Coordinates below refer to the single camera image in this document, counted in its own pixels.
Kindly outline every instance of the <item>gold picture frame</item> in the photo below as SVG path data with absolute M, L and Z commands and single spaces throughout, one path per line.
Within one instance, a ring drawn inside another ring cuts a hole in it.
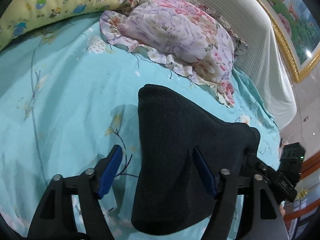
M 303 68 L 299 68 L 300 65 L 299 59 L 296 59 L 294 56 L 294 53 L 292 52 L 293 49 L 291 48 L 286 37 L 283 34 L 283 31 L 281 30 L 281 27 L 279 24 L 282 24 L 281 22 L 278 23 L 275 17 L 272 15 L 272 13 L 269 11 L 267 6 L 262 2 L 262 0 L 257 0 L 257 2 L 262 6 L 262 8 L 265 10 L 265 12 L 268 14 L 271 24 L 276 36 L 276 40 L 278 45 L 280 45 L 280 53 L 282 56 L 284 56 L 284 60 L 286 61 L 286 65 L 290 67 L 290 70 L 294 76 L 294 79 L 297 83 L 301 82 L 316 66 L 316 64 L 320 61 L 320 49 L 317 51 L 313 51 L 313 56 L 306 60 L 307 62 L 303 63 L 305 65 Z

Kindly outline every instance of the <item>blue gripper pad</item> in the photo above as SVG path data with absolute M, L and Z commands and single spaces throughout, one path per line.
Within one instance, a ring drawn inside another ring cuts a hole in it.
M 206 192 L 211 197 L 215 198 L 218 194 L 217 187 L 220 182 L 219 174 L 217 172 L 215 174 L 212 174 L 210 168 L 208 167 L 197 147 L 194 147 L 192 156 L 193 162 L 198 170 L 199 177 L 204 185 Z
M 101 159 L 95 167 L 98 179 L 97 195 L 101 199 L 109 193 L 116 173 L 122 163 L 122 148 L 115 145 L 108 157 Z

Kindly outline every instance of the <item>light blue bed sheet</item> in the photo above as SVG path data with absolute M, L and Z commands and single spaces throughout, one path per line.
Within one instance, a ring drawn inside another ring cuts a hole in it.
M 80 174 L 119 144 L 139 175 L 138 90 L 147 83 L 169 87 L 226 122 L 248 122 L 261 133 L 258 157 L 278 168 L 279 132 L 250 79 L 234 70 L 234 108 L 219 104 L 200 87 L 147 59 L 105 44 L 100 14 L 74 17 L 33 32 L 0 54 L 0 212 L 26 236 L 52 176 Z M 115 239 L 200 239 L 209 221 L 169 236 L 150 236 L 130 223 L 137 178 L 118 176 L 101 203 Z M 241 215 L 238 198 L 229 233 Z M 73 197 L 78 229 L 84 231 Z

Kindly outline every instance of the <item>framed painting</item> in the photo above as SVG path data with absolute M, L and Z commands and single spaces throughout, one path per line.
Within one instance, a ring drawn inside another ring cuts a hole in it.
M 300 82 L 320 60 L 320 27 L 302 0 L 257 0 L 270 17 L 286 65 Z

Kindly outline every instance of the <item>tiled wall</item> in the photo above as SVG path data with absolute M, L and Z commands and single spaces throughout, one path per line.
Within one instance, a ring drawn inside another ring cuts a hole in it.
M 300 142 L 306 149 L 307 160 L 320 150 L 320 62 L 300 83 L 292 80 L 297 114 L 280 134 L 289 143 Z

